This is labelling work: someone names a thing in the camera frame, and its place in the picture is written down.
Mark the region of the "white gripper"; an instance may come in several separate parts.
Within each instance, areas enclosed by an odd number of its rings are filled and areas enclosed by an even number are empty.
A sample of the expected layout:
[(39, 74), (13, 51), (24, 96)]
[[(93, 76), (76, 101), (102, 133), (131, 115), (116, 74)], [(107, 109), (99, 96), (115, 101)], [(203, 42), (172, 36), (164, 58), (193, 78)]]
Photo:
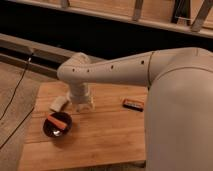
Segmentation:
[(94, 109), (93, 98), (87, 83), (70, 84), (67, 98), (74, 105), (75, 112)]

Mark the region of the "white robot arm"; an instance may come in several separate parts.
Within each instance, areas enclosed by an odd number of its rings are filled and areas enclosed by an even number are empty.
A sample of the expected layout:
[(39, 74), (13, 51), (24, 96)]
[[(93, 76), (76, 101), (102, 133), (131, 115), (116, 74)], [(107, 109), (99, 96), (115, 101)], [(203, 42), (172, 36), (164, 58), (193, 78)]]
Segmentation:
[(98, 63), (77, 53), (57, 76), (74, 103), (89, 100), (90, 83), (148, 87), (146, 171), (213, 171), (213, 52), (186, 47)]

